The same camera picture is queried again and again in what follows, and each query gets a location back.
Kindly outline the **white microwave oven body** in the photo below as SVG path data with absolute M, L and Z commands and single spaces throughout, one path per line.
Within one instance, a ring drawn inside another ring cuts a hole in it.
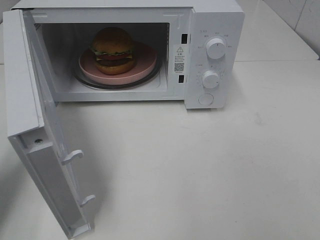
M 55 102 L 183 101 L 188 109 L 222 108 L 245 14 L 234 0 L 21 0 L 10 10 L 30 11 L 47 50 Z M 102 90 L 79 82 L 74 67 L 96 33 L 105 27 L 126 30 L 149 45 L 161 61 L 161 84 L 144 90 Z M 213 37 L 226 41 L 225 55 L 207 56 Z M 173 47 L 187 50 L 184 73 L 173 71 Z M 206 71 L 220 75 L 216 88 L 203 86 Z M 199 97 L 211 94 L 211 105 Z

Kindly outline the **upper white power knob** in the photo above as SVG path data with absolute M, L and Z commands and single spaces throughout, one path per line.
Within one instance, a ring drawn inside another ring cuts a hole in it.
M 207 41 L 205 49 L 210 59 L 217 60 L 226 54 L 227 43 L 221 36 L 215 36 Z

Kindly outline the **pink round plate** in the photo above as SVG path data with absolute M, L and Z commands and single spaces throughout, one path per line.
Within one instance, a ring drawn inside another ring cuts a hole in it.
M 110 86 L 127 85 L 147 77 L 155 69 L 157 52 L 152 47 L 141 43 L 135 43 L 135 65 L 121 74 L 108 75 L 98 70 L 95 66 L 95 57 L 91 50 L 87 49 L 78 59 L 80 70 L 89 80 Z

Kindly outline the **white warning label sticker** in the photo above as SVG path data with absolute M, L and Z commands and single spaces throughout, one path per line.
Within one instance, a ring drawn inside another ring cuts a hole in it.
M 176 74 L 183 74 L 185 72 L 187 50 L 183 44 L 176 44 L 173 46 L 173 72 Z

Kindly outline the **white microwave door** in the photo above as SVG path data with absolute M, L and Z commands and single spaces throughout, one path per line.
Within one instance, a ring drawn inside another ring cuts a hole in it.
M 3 14 L 4 73 L 8 140 L 67 238 L 91 229 L 72 161 L 82 150 L 66 147 L 56 103 L 48 52 L 28 10 Z

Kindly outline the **burger with lettuce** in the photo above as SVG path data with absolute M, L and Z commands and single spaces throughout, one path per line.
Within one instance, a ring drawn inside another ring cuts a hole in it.
M 106 27 L 92 40 L 90 50 L 94 54 L 96 68 L 106 75 L 118 75 L 130 71 L 136 64 L 135 43 L 122 28 Z

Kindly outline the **lower white timer knob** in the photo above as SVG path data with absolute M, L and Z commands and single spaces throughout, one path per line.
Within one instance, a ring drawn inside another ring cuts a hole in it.
M 213 70 L 208 70 L 202 75 L 202 84 L 207 89 L 214 89 L 220 84 L 221 76 Z

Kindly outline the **glass microwave turntable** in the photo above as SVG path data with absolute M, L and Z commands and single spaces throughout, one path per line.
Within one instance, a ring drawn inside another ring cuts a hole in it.
M 153 67 L 146 68 L 142 60 L 138 60 L 135 67 L 122 74 L 124 80 L 129 82 L 121 84 L 118 75 L 108 75 L 98 71 L 90 60 L 79 59 L 79 63 L 73 69 L 74 77 L 82 84 L 99 90 L 107 91 L 131 91 L 134 89 L 155 89 L 161 85 L 160 72 L 162 63 L 157 60 Z

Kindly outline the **round white door button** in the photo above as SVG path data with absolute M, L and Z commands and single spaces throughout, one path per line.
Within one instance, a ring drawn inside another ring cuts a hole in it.
M 214 101 L 214 96 L 210 93 L 204 93 L 198 98 L 198 102 L 204 106 L 211 105 L 213 101 Z

